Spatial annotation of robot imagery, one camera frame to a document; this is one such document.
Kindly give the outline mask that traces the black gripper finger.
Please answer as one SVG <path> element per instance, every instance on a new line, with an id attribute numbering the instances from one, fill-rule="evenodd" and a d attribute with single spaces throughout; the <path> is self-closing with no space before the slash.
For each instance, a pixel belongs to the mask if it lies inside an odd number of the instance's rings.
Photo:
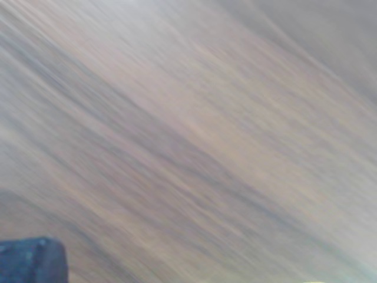
<path id="1" fill-rule="evenodd" d="M 1 282 L 67 283 L 64 245 L 49 237 L 1 241 Z"/>

